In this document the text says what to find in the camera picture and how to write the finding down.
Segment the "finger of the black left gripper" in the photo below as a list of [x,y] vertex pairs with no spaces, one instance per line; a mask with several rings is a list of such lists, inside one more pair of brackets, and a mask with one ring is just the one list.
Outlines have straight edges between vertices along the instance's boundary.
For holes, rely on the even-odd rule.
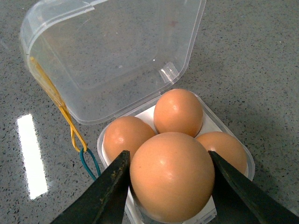
[[130,152],[122,151],[53,224],[121,224],[130,185]]

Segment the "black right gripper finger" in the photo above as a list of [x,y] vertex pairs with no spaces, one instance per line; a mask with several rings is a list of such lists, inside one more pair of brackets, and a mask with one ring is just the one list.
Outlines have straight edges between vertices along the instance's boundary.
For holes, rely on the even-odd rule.
[[276,202],[214,151],[213,200],[220,224],[297,224],[299,217]]

